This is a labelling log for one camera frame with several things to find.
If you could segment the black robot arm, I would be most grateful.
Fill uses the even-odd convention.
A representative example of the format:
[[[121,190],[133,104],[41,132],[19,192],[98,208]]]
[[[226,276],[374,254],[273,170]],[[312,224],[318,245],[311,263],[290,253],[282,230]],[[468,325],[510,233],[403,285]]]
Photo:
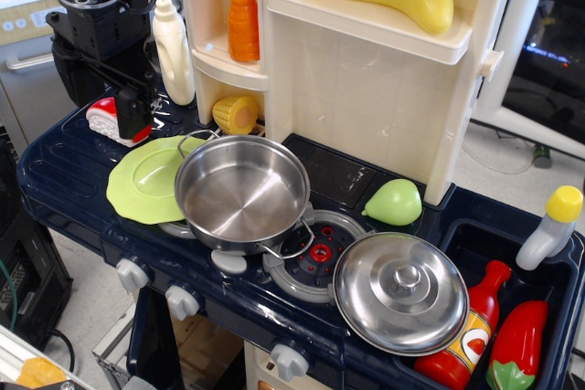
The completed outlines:
[[[112,89],[118,135],[150,133],[158,76],[144,52],[155,0],[58,0],[50,13],[52,54],[70,99],[80,108]]]

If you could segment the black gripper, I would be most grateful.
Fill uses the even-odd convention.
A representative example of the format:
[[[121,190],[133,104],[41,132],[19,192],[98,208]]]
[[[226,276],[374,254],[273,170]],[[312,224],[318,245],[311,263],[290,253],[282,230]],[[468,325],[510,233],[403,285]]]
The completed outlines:
[[[150,103],[157,98],[158,74],[145,52],[145,41],[123,49],[105,60],[73,47],[63,36],[52,38],[52,55],[69,98],[82,108],[106,89],[114,93],[119,136],[141,142],[152,130]]]

